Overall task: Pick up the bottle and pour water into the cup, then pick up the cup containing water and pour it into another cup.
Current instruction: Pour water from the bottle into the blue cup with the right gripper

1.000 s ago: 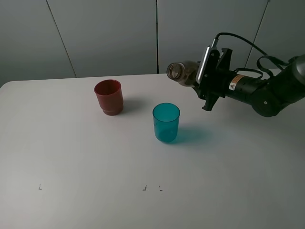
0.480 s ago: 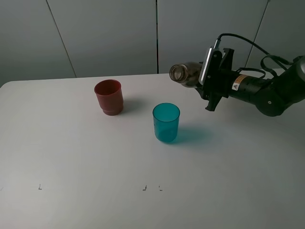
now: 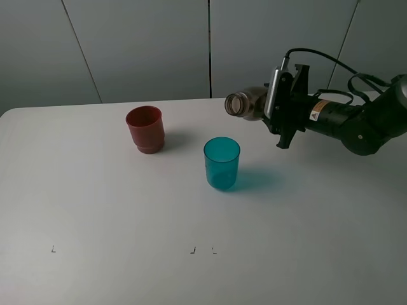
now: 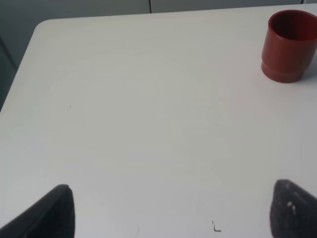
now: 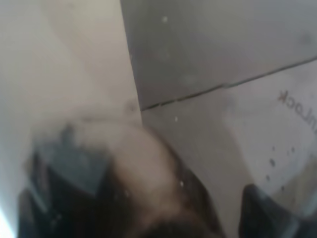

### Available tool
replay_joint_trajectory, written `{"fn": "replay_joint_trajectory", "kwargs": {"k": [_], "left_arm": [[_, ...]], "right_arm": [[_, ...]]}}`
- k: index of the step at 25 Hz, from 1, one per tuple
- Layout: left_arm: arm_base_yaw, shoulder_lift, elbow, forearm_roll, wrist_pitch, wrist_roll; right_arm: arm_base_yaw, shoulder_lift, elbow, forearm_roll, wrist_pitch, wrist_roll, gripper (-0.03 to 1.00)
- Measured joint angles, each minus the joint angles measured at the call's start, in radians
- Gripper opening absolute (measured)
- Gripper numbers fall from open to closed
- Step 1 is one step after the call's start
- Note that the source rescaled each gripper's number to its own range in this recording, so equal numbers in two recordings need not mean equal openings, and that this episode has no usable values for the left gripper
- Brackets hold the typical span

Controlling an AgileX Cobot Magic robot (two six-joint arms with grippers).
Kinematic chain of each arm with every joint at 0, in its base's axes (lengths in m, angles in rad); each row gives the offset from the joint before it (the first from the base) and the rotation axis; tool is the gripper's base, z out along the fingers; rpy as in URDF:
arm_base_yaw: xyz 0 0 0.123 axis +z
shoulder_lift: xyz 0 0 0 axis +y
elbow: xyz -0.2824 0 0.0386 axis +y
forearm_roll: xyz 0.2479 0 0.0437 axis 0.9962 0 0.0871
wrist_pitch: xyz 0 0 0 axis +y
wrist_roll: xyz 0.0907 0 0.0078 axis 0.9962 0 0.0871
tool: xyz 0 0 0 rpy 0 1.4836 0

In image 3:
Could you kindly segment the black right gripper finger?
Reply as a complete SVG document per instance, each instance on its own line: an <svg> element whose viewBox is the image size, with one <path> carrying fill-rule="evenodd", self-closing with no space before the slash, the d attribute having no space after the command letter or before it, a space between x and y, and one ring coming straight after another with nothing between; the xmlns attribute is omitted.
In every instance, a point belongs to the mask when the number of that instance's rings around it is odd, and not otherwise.
<svg viewBox="0 0 407 305"><path fill-rule="evenodd" d="M308 95L309 65L295 64L296 74L291 86L291 93Z"/></svg>

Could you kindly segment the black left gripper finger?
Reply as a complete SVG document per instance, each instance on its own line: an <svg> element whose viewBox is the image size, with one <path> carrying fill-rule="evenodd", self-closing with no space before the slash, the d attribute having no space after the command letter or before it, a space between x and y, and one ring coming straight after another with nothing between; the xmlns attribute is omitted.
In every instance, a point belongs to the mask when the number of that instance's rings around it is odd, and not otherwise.
<svg viewBox="0 0 407 305"><path fill-rule="evenodd" d="M288 149L296 132L302 131L302 128L298 128L297 126L292 125L282 125L276 127L277 134L280 135L279 142L277 147L280 149Z"/></svg>

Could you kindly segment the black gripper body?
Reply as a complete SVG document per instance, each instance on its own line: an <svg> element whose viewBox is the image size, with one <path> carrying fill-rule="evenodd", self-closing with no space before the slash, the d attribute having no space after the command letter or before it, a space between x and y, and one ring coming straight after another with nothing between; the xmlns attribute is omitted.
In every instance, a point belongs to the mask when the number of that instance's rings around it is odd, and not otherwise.
<svg viewBox="0 0 407 305"><path fill-rule="evenodd" d="M314 105L318 102L318 95L304 95L293 93L282 103L280 108L279 132L288 129L304 132L313 125L310 113Z"/></svg>

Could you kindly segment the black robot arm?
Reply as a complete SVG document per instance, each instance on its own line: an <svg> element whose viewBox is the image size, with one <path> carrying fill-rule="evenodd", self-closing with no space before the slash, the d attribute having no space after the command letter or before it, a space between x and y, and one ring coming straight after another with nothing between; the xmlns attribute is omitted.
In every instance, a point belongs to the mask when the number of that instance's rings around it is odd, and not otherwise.
<svg viewBox="0 0 407 305"><path fill-rule="evenodd" d="M406 76L386 83L359 73L357 78L372 81L386 90L370 100L356 90L342 95L361 97L363 105L321 99L327 90L308 94L307 65L297 65L296 74L283 73L267 123L269 131L279 135L277 147L287 149L297 131L311 130L338 139L352 153L367 156L376 153L390 139L406 133Z"/></svg>

